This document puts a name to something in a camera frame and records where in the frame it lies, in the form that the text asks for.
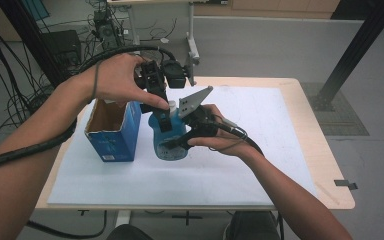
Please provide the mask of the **blue cardboard box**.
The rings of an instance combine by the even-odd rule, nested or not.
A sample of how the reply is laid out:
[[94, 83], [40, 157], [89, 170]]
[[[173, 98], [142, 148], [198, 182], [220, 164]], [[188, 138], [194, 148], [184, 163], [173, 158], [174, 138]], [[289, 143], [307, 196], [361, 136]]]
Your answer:
[[85, 127], [85, 135], [103, 162], [132, 162], [141, 122], [140, 105], [96, 100]]

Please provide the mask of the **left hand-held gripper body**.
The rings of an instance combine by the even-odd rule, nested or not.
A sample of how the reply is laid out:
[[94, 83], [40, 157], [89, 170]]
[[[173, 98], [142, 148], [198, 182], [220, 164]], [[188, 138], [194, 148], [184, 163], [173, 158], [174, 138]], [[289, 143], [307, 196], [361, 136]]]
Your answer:
[[185, 69], [175, 60], [164, 60], [160, 65], [148, 61], [140, 65], [140, 75], [135, 78], [135, 82], [148, 93], [167, 99], [166, 87], [184, 88], [186, 77]]

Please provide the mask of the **black wrist band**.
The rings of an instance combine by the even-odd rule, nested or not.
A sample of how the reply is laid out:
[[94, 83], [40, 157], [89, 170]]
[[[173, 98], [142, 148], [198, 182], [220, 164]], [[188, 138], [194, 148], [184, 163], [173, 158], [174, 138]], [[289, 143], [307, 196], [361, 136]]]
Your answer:
[[95, 75], [94, 75], [94, 84], [93, 84], [93, 89], [92, 89], [92, 95], [90, 102], [95, 99], [96, 97], [96, 91], [97, 91], [97, 85], [98, 85], [98, 78], [99, 78], [99, 68], [103, 60], [100, 60], [96, 63], [95, 65]]

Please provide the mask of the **person's right leg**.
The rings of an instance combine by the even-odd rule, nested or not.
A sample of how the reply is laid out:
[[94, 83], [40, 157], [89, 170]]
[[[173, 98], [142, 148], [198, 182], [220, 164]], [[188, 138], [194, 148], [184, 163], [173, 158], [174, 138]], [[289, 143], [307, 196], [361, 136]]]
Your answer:
[[280, 236], [270, 211], [236, 211], [228, 240], [280, 240]]

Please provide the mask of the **person's right hand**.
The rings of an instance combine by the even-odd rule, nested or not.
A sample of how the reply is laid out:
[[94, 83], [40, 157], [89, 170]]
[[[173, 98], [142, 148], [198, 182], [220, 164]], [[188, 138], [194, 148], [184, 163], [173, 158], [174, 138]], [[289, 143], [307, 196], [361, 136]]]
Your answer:
[[236, 156], [244, 162], [251, 161], [258, 157], [263, 157], [261, 152], [245, 140], [242, 140], [225, 130], [218, 130], [214, 137], [192, 138], [188, 141], [188, 144], [193, 147], [208, 147], [228, 156]]

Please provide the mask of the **white paper sheet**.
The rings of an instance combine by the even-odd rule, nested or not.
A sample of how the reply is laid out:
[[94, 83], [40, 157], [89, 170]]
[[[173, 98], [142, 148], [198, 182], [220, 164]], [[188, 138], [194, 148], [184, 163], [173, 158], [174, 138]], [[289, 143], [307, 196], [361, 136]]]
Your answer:
[[[316, 188], [277, 88], [220, 86], [205, 100], [243, 128], [278, 169], [310, 193]], [[271, 201], [252, 171], [238, 158], [193, 147], [178, 161], [153, 149], [153, 131], [143, 116], [135, 158], [104, 162], [81, 121], [65, 152], [47, 200], [50, 205], [118, 207], [268, 206]]]

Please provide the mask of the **blue bottle with white cap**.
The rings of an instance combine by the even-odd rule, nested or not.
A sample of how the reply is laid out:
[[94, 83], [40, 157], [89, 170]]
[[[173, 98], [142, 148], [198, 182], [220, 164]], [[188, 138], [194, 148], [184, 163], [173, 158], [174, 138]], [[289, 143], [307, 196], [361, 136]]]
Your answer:
[[176, 161], [185, 158], [188, 151], [180, 146], [169, 149], [164, 146], [164, 143], [183, 136], [186, 133], [186, 126], [178, 117], [176, 102], [170, 100], [169, 106], [172, 125], [172, 129], [170, 131], [162, 132], [158, 120], [154, 115], [149, 117], [148, 125], [153, 129], [153, 146], [156, 156], [161, 160]]

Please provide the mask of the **white table leg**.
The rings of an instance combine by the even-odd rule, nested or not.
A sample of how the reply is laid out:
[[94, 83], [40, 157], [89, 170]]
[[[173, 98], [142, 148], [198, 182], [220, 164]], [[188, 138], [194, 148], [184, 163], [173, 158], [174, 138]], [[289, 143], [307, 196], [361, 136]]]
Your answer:
[[115, 220], [115, 226], [121, 226], [124, 224], [129, 224], [131, 219], [131, 211], [130, 210], [120, 210], [117, 213], [117, 218]]

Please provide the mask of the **light wooden table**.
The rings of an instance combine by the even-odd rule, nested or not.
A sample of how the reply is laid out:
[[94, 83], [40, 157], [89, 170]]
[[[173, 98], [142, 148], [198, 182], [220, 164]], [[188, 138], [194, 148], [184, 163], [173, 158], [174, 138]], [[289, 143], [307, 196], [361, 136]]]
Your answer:
[[[287, 111], [300, 144], [305, 162], [316, 191], [312, 193], [330, 209], [351, 209], [355, 202], [347, 187], [338, 187], [334, 180], [343, 180], [343, 175], [321, 131], [315, 115], [307, 101], [300, 83], [292, 78], [246, 78], [246, 77], [201, 77], [197, 87], [203, 89], [212, 86], [277, 88], [281, 91]], [[91, 107], [85, 107], [79, 116], [79, 122], [86, 124]], [[233, 209], [270, 209], [268, 206], [209, 206], [209, 207], [118, 207], [114, 205], [50, 205], [47, 200], [54, 186], [62, 158], [73, 137], [64, 143], [37, 204], [40, 209], [182, 209], [182, 210], [233, 210]]]

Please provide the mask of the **black box on floor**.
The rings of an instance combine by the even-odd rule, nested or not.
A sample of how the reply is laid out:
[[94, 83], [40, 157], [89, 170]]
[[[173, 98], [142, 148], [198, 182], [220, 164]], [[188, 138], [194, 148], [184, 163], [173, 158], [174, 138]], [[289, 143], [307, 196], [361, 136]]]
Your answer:
[[42, 39], [60, 66], [70, 67], [80, 64], [81, 43], [75, 30], [43, 33]]

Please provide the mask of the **grey tape strip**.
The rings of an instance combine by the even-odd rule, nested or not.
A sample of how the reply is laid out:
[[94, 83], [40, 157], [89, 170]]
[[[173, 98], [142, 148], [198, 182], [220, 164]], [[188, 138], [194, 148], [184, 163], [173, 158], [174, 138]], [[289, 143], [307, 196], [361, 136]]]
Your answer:
[[348, 180], [334, 180], [334, 183], [338, 187], [347, 187], [351, 191], [358, 189], [358, 185], [356, 183], [351, 183]]

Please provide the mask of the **person's leg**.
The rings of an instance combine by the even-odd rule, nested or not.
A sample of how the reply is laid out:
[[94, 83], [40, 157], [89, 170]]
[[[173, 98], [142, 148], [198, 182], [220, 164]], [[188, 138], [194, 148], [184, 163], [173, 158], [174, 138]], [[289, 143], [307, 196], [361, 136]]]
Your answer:
[[154, 240], [139, 228], [123, 224], [117, 226], [106, 238], [106, 240]]
[[280, 240], [280, 236], [270, 211], [236, 211], [228, 240]]

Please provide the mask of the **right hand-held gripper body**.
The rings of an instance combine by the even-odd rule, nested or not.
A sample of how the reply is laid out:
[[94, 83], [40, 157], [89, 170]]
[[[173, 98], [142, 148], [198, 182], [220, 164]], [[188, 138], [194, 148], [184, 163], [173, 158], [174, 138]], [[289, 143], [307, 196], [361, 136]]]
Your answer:
[[212, 91], [213, 87], [208, 86], [179, 99], [178, 117], [191, 128], [192, 137], [214, 136], [217, 132], [211, 111], [202, 105]]

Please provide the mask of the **black cross tape mark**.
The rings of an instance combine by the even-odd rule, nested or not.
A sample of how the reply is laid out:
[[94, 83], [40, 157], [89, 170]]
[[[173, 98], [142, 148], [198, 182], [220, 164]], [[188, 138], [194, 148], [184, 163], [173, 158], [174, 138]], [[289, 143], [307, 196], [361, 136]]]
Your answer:
[[192, 215], [189, 210], [187, 210], [184, 214], [174, 214], [172, 215], [173, 219], [183, 219], [185, 221], [185, 225], [189, 226], [192, 220], [202, 219], [202, 216]]

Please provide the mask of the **black slanted metal post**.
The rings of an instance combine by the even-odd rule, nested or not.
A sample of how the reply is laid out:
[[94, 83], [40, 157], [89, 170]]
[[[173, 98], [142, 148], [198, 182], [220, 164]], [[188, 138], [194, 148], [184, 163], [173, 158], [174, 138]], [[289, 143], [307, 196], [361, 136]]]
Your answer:
[[0, 0], [0, 8], [14, 27], [21, 40], [45, 73], [51, 85], [56, 88], [66, 81], [70, 74], [60, 66], [47, 45], [36, 21], [28, 12], [22, 0]]

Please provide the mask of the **black metal post with base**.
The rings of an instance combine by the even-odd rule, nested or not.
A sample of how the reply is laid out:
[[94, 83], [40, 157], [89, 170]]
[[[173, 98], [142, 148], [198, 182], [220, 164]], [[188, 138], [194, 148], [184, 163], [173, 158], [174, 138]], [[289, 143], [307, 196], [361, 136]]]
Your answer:
[[331, 111], [332, 101], [384, 29], [384, 0], [368, 14], [318, 93], [309, 98], [315, 111]]

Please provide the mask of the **person's left hand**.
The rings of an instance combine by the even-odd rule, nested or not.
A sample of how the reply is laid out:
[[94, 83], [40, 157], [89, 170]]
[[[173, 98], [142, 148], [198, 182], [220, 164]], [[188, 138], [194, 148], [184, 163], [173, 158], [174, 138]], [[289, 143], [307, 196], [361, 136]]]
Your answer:
[[[169, 108], [161, 97], [141, 90], [134, 81], [134, 70], [144, 60], [137, 55], [119, 54], [104, 60], [99, 68], [96, 91], [98, 99], [111, 100], [119, 104], [139, 101], [162, 110]], [[95, 66], [76, 76], [85, 91], [86, 101], [91, 99]]]

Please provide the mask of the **white desk frame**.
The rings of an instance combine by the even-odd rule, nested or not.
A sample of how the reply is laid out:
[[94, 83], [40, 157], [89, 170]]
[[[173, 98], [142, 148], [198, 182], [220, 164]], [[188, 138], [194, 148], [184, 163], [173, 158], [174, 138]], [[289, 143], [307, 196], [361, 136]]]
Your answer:
[[135, 15], [133, 11], [133, 6], [135, 4], [183, 4], [186, 6], [186, 16], [188, 18], [186, 41], [189, 47], [188, 57], [186, 58], [186, 68], [188, 70], [188, 80], [191, 86], [196, 84], [193, 74], [194, 66], [198, 65], [200, 62], [200, 55], [194, 38], [194, 4], [207, 1], [208, 0], [106, 0], [110, 5], [122, 6], [127, 10], [134, 45], [139, 45], [141, 43], [135, 26]]

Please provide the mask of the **person's left leg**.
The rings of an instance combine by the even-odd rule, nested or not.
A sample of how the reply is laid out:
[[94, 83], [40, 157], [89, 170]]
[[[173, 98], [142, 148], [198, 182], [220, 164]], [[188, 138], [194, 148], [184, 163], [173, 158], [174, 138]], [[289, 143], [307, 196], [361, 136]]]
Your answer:
[[154, 240], [139, 228], [123, 224], [117, 226], [106, 238], [106, 240]]

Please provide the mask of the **black computer tower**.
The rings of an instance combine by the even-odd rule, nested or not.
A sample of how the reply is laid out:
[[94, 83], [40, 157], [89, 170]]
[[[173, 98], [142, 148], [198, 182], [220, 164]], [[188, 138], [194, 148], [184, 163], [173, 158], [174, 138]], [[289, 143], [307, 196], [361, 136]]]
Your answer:
[[108, 9], [95, 11], [93, 21], [104, 50], [116, 49], [122, 46], [118, 30]]

